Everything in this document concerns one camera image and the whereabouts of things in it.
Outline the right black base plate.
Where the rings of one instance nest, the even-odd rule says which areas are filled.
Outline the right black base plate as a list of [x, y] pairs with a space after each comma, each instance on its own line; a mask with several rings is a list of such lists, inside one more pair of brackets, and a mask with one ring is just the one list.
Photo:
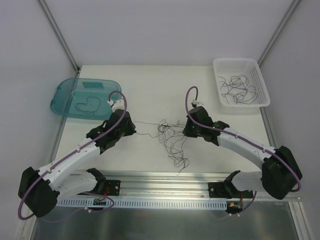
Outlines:
[[253, 191], [237, 190], [231, 183], [228, 182], [209, 182], [207, 185], [210, 198], [251, 199], [254, 196]]

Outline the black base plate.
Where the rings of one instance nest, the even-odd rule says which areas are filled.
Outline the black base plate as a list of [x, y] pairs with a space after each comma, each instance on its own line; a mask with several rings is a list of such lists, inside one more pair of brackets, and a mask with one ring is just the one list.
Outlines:
[[102, 185], [103, 196], [119, 196], [121, 190], [120, 180], [107, 179]]
[[210, 198], [251, 199], [254, 196], [253, 191], [237, 190], [231, 183], [228, 182], [209, 182], [207, 185]]

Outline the right aluminium frame post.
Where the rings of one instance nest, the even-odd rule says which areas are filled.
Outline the right aluminium frame post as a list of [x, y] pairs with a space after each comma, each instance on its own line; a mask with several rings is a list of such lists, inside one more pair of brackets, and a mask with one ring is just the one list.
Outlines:
[[264, 50], [262, 51], [261, 56], [259, 57], [257, 64], [261, 67], [266, 60], [267, 56], [277, 43], [277, 40], [279, 39], [280, 35], [282, 34], [283, 30], [289, 23], [291, 17], [294, 15], [295, 11], [299, 7], [302, 0], [292, 0], [290, 2], [290, 5], [288, 6], [287, 10], [283, 14], [281, 20], [279, 21], [278, 25], [276, 26], [274, 32], [272, 33], [269, 41], [267, 42]]

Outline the aluminium frame post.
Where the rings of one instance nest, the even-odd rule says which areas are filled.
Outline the aluminium frame post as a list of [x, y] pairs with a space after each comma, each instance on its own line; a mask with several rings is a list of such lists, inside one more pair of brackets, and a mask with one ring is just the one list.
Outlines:
[[283, 14], [281, 20], [279, 21], [278, 25], [276, 26], [274, 32], [272, 33], [269, 41], [267, 42], [264, 50], [262, 51], [261, 56], [259, 57], [257, 64], [261, 67], [266, 60], [267, 56], [277, 43], [277, 40], [279, 39], [280, 35], [282, 34], [283, 30], [289, 23], [291, 17], [294, 15], [295, 11], [299, 7], [302, 0], [292, 0], [290, 2], [290, 5], [288, 6], [287, 10]]
[[40, 6], [46, 20], [48, 21], [52, 31], [54, 32], [54, 35], [56, 36], [63, 52], [65, 53], [72, 69], [75, 71], [76, 75], [79, 74], [79, 72], [81, 71], [80, 66], [78, 65], [74, 55], [72, 54], [67, 41], [64, 38], [63, 33], [61, 32], [57, 21], [47, 3], [46, 0], [37, 0], [38, 5]]

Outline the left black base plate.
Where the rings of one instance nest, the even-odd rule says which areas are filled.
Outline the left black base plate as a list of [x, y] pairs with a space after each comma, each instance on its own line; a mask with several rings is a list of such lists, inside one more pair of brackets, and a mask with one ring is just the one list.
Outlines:
[[120, 180], [107, 179], [102, 185], [103, 196], [119, 196], [121, 190]]

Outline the teal translucent plastic bin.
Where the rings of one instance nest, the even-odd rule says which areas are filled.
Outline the teal translucent plastic bin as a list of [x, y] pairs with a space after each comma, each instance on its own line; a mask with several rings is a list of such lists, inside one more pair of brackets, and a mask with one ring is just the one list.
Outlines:
[[108, 120], [112, 114], [108, 100], [113, 91], [122, 91], [119, 83], [113, 80], [69, 78], [58, 85], [50, 109], [67, 118]]

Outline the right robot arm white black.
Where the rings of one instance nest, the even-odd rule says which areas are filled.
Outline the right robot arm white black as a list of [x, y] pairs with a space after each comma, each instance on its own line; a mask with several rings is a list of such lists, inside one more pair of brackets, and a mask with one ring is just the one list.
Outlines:
[[303, 177], [291, 152], [285, 146], [264, 146], [246, 138], [227, 123], [213, 121], [203, 106], [187, 111], [183, 134], [188, 138], [203, 138], [206, 142], [228, 149], [247, 159], [258, 171], [235, 170], [219, 187], [218, 196], [231, 199], [245, 191], [266, 192], [277, 200], [301, 189]]

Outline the white perforated plastic basket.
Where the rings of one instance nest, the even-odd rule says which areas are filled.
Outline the white perforated plastic basket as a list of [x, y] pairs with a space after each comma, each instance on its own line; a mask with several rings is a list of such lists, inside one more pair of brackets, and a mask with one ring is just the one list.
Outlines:
[[223, 57], [213, 60], [221, 108], [227, 113], [250, 113], [270, 105], [270, 96], [252, 58]]

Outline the aluminium mounting rail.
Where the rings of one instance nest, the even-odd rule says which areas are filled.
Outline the aluminium mounting rail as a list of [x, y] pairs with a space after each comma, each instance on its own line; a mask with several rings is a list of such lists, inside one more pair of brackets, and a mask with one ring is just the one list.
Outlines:
[[108, 180], [120, 180], [122, 198], [137, 199], [185, 199], [209, 198], [209, 182], [222, 182], [227, 173], [177, 173], [100, 171]]

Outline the left aluminium frame post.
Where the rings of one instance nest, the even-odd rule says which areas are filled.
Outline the left aluminium frame post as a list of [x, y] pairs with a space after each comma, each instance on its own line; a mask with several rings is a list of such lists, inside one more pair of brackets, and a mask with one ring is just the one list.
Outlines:
[[64, 38], [63, 33], [61, 32], [57, 21], [47, 3], [46, 0], [37, 0], [38, 5], [40, 6], [46, 20], [48, 21], [52, 31], [54, 32], [54, 35], [56, 36], [63, 52], [65, 53], [72, 69], [75, 71], [76, 75], [79, 74], [79, 72], [81, 71], [80, 66], [78, 65], [74, 55], [72, 54], [67, 41]]

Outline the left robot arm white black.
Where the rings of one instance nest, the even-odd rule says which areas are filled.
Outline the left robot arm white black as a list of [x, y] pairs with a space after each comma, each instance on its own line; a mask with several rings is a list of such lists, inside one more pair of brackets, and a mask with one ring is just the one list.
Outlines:
[[86, 134], [78, 146], [60, 160], [55, 160], [39, 169], [28, 167], [21, 175], [18, 196], [18, 218], [28, 220], [22, 215], [26, 205], [32, 215], [42, 218], [50, 213], [58, 202], [77, 194], [93, 194], [105, 197], [110, 187], [104, 175], [96, 168], [84, 173], [71, 174], [86, 162], [102, 155], [106, 150], [126, 136], [136, 133], [131, 115], [118, 109], [101, 125]]

